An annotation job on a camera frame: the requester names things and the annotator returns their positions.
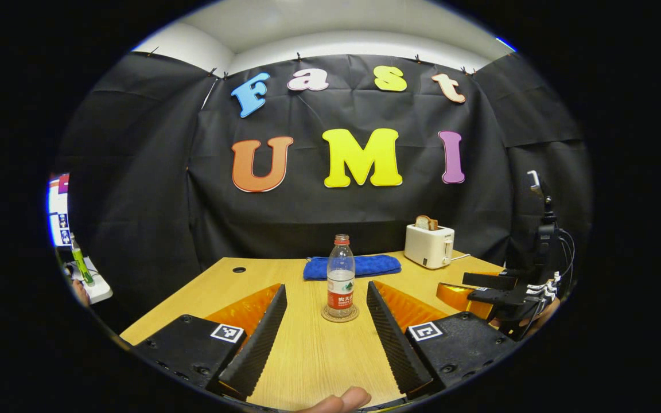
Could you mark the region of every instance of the wooden table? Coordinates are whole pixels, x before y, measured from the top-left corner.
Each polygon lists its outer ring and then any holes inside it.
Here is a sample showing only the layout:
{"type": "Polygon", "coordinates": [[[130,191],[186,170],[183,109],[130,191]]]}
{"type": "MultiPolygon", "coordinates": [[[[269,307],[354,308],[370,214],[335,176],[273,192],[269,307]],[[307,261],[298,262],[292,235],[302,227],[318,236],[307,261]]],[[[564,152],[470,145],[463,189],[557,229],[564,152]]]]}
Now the wooden table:
{"type": "MultiPolygon", "coordinates": [[[[389,253],[399,259],[398,274],[356,279],[353,302],[357,319],[330,322],[321,310],[327,301],[323,280],[303,280],[305,259],[224,258],[171,295],[126,329],[121,337],[136,345],[182,314],[206,317],[262,288],[285,284],[287,309],[264,372],[247,402],[281,410],[299,410],[328,397],[341,395],[349,386],[366,389],[368,406],[404,397],[384,355],[381,342],[367,309],[370,280],[408,293],[446,314],[458,311],[436,297],[438,282],[462,285],[466,271],[500,271],[494,264],[472,256],[430,270],[404,257],[402,251],[389,253]],[[245,267],[236,274],[234,267],[245,267]]],[[[464,254],[454,251],[453,258],[464,254]]]]}

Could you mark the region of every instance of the black fabric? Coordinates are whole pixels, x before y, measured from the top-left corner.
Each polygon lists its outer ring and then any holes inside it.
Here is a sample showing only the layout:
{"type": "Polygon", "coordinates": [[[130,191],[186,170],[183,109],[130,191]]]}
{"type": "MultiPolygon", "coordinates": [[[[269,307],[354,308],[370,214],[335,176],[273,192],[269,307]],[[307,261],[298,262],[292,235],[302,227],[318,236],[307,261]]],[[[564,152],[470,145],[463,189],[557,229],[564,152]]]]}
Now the black fabric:
{"type": "Polygon", "coordinates": [[[404,249],[406,225],[417,215],[456,230],[456,248],[503,262],[511,226],[511,178],[501,134],[488,101],[461,71],[396,57],[328,56],[251,69],[217,84],[199,114],[189,165],[193,235],[200,264],[223,256],[304,258],[324,256],[336,233],[348,233],[354,254],[404,249]],[[381,91],[375,66],[401,69],[403,92],[381,91]],[[327,71],[328,89],[291,91],[292,73],[327,71]],[[266,72],[267,103],[240,118],[231,91],[266,72]],[[449,101],[431,79],[446,73],[466,92],[465,104],[449,101]],[[399,133],[396,161],[403,183],[326,188],[330,170],[325,131],[346,128],[363,148],[376,128],[399,133]],[[461,134],[462,184],[446,184],[443,144],[438,132],[461,134]],[[290,136],[284,181],[267,193],[245,193],[231,180],[231,146],[258,139],[254,174],[270,170],[267,140],[290,136]]]}
{"type": "Polygon", "coordinates": [[[417,215],[454,228],[459,251],[509,267],[525,263],[542,214],[526,183],[531,169],[554,189],[562,226],[576,228],[579,241],[590,225],[585,148],[557,97],[543,92],[526,63],[511,62],[467,76],[396,57],[336,55],[223,80],[167,57],[128,55],[81,105],[58,164],[58,172],[71,172],[73,231],[112,285],[108,305],[120,307],[117,321],[104,319],[128,326],[224,256],[325,256],[336,233],[351,236],[357,255],[402,250],[417,215]],[[407,90],[376,87],[378,65],[401,69],[407,90]],[[328,89],[288,89],[292,73],[304,68],[327,71],[328,89]],[[262,72],[270,74],[267,103],[241,118],[231,91],[262,72]],[[442,94],[431,79],[438,73],[459,83],[464,104],[442,94]],[[518,84],[523,73],[529,77],[518,84]],[[527,116],[539,121],[522,123],[527,116]],[[322,134],[333,128],[351,131],[362,148],[375,129],[396,130],[403,183],[373,186],[367,178],[360,186],[346,168],[351,184],[326,188],[330,154],[322,134]],[[444,130],[462,136],[466,179],[459,184],[441,179],[444,130]],[[264,176],[267,141],[278,136],[294,139],[283,183],[264,193],[239,190],[231,146],[260,141],[254,174],[264,176]]]}
{"type": "Polygon", "coordinates": [[[195,113],[215,79],[167,57],[131,54],[103,76],[63,137],[68,212],[81,247],[114,292],[116,331],[200,273],[185,196],[195,113]]]}
{"type": "Polygon", "coordinates": [[[547,195],[553,197],[559,226],[574,238],[574,266],[578,268],[593,222],[593,177],[582,130],[547,81],[517,54],[486,65],[473,78],[488,97],[503,131],[517,194],[507,267],[532,264],[533,241],[544,206],[530,193],[527,172],[537,170],[549,187],[547,195]]]}

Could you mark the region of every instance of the white ceiling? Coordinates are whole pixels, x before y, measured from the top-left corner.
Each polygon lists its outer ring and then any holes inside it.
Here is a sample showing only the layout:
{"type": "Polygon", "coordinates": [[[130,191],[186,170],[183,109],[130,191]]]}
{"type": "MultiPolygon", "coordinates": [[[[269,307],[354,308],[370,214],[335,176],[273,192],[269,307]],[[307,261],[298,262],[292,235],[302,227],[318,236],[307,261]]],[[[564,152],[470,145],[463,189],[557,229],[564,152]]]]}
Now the white ceiling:
{"type": "Polygon", "coordinates": [[[222,0],[179,21],[236,54],[288,37],[339,30],[427,37],[490,60],[511,51],[495,34],[426,0],[222,0]]]}

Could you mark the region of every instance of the bottle cap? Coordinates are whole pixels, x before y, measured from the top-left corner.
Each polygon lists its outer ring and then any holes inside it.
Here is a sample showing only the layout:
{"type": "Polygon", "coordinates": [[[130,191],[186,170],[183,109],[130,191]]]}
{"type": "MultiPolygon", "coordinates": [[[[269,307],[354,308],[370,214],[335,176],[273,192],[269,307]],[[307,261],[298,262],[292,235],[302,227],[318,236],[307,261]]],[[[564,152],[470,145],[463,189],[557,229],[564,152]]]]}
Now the bottle cap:
{"type": "Polygon", "coordinates": [[[346,235],[345,233],[339,233],[338,235],[336,235],[336,240],[333,241],[333,243],[336,244],[337,246],[347,246],[351,244],[351,241],[348,240],[348,235],[346,235]]]}

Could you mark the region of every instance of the white toaster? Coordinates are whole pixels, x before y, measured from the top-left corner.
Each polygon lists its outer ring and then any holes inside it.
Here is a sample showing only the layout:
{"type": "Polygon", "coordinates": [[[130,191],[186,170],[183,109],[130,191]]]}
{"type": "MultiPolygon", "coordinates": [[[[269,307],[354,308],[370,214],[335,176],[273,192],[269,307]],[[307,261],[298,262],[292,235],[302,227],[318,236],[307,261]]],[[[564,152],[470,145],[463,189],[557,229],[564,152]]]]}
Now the white toaster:
{"type": "Polygon", "coordinates": [[[453,256],[454,230],[439,227],[428,230],[407,225],[405,238],[405,256],[416,263],[430,268],[440,268],[450,264],[453,256]]]}

